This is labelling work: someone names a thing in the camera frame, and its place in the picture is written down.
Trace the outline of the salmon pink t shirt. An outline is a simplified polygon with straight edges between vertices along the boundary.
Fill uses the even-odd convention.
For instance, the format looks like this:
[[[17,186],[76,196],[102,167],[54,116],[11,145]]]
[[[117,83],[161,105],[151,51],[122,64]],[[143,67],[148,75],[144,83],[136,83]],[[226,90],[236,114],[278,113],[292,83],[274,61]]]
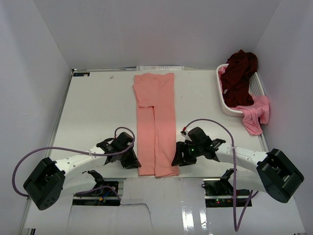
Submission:
[[[176,151],[175,75],[145,73],[134,77],[137,157],[140,176],[178,176],[172,166]]]

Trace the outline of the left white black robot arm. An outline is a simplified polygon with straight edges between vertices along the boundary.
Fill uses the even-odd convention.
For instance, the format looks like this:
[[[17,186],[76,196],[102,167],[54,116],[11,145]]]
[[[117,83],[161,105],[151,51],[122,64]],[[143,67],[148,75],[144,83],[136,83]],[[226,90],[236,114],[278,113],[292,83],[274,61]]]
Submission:
[[[27,195],[43,211],[60,197],[75,195],[109,196],[117,194],[117,184],[106,182],[95,169],[119,161],[125,169],[141,166],[134,152],[134,139],[127,133],[108,138],[88,151],[74,150],[72,157],[40,160],[23,184]]]

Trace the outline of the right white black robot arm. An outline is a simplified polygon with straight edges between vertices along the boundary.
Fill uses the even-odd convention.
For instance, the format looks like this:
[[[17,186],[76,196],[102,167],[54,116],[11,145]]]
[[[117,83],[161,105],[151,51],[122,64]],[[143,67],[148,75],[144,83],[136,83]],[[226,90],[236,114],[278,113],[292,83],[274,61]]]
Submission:
[[[195,164],[200,156],[233,164],[214,184],[218,192],[226,195],[233,195],[238,189],[262,191],[287,203],[304,181],[303,174],[281,150],[252,151],[233,147],[221,139],[177,142],[172,166]]]

